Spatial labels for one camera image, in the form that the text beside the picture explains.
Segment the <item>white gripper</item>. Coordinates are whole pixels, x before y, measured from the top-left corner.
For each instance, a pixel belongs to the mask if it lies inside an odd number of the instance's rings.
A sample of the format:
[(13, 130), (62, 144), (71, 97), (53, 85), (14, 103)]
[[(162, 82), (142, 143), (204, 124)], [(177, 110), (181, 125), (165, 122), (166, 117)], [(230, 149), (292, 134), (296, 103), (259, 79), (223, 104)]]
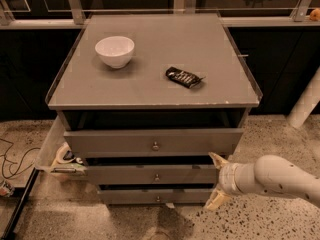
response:
[(220, 155), (210, 152), (214, 166), (220, 170), (219, 186), (216, 187), (204, 208), (214, 211), (231, 199), (231, 196), (255, 193), (259, 189), (259, 183), (255, 179), (254, 164), (229, 163)]

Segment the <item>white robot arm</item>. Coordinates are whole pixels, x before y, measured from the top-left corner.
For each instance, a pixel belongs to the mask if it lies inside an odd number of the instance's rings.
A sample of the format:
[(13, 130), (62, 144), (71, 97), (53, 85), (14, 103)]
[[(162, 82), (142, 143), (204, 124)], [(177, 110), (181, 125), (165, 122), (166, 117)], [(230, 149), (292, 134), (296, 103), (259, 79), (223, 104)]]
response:
[[(301, 130), (319, 101), (320, 68), (285, 118), (288, 125)], [(245, 195), (300, 198), (320, 207), (320, 179), (281, 156), (267, 154), (251, 163), (229, 161), (214, 152), (209, 156), (218, 170), (218, 183), (205, 203), (208, 210)]]

